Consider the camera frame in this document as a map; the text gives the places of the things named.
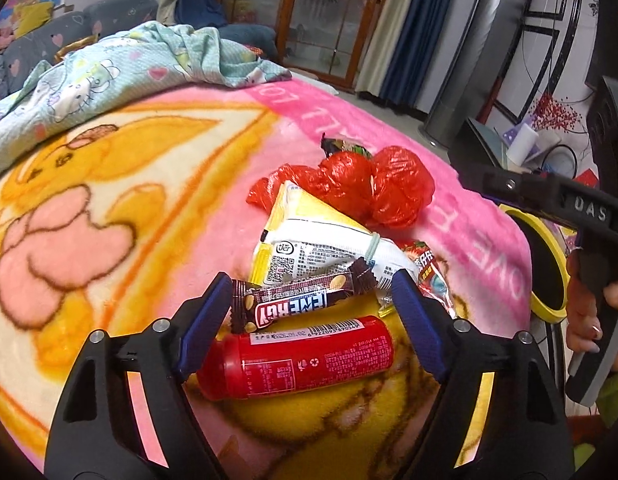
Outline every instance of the red plastic bag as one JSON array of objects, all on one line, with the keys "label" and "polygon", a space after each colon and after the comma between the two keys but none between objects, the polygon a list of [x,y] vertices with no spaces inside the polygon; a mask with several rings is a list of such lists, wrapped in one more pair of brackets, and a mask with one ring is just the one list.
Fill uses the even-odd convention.
[{"label": "red plastic bag", "polygon": [[433,199],[432,176],[415,153],[388,146],[371,159],[374,165],[372,219],[380,225],[405,228]]},{"label": "red plastic bag", "polygon": [[416,222],[435,190],[429,171],[415,153],[389,146],[371,160],[340,152],[316,169],[285,164],[251,187],[247,203],[270,213],[286,180],[361,224],[392,228]]}]

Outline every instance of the red bottle cap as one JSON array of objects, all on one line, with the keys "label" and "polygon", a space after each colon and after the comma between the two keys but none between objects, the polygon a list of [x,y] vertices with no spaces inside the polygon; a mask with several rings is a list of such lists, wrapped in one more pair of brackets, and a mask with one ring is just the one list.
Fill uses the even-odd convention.
[{"label": "red bottle cap", "polygon": [[196,375],[200,390],[208,400],[221,400],[229,396],[227,378],[225,378],[223,341],[214,339],[209,347],[207,358]]}]

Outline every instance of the red berry branch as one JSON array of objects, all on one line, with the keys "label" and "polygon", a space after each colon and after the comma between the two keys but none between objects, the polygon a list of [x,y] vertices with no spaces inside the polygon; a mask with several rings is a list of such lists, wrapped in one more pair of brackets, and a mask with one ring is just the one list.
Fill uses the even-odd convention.
[{"label": "red berry branch", "polygon": [[582,120],[576,110],[569,105],[556,101],[553,95],[545,92],[540,99],[535,100],[534,120],[531,127],[535,131],[559,130],[565,133],[573,131],[574,126]]}]

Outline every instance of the toilet paper roll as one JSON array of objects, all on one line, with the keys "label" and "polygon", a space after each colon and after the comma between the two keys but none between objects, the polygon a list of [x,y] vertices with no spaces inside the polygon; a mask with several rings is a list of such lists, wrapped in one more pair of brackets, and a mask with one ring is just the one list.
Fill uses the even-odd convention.
[{"label": "toilet paper roll", "polygon": [[523,124],[518,135],[513,139],[512,145],[507,150],[507,158],[517,166],[521,166],[537,139],[538,133],[532,130],[528,124]]}]

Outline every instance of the green sleeve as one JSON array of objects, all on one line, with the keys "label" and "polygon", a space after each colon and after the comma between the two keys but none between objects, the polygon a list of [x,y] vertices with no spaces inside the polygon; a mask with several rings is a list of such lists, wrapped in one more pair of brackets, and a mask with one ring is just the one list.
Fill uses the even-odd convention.
[{"label": "green sleeve", "polygon": [[602,385],[596,405],[605,426],[610,428],[618,418],[618,373]]}]

